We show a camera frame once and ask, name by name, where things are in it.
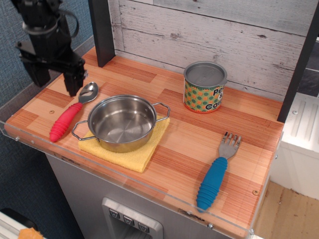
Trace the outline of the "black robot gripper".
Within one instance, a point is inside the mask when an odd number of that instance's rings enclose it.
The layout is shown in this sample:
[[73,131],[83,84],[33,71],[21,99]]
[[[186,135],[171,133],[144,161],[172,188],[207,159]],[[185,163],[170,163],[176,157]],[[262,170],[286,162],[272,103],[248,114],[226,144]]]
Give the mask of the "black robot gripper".
[[22,29],[30,41],[16,43],[20,59],[29,76],[38,87],[47,84],[51,77],[49,70],[63,73],[69,96],[77,95],[87,76],[85,61],[71,48],[74,37],[67,22],[51,22],[43,26],[23,23]]

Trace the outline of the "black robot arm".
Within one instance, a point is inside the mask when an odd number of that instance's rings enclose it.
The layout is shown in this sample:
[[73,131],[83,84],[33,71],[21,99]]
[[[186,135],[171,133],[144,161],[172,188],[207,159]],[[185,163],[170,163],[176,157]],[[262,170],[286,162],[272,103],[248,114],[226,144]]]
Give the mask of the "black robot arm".
[[49,70],[63,73],[66,90],[76,96],[87,76],[85,61],[71,48],[79,31],[70,33],[67,16],[75,15],[59,8],[60,0],[14,0],[23,19],[22,28],[30,41],[19,41],[20,59],[33,82],[42,87],[50,81]]

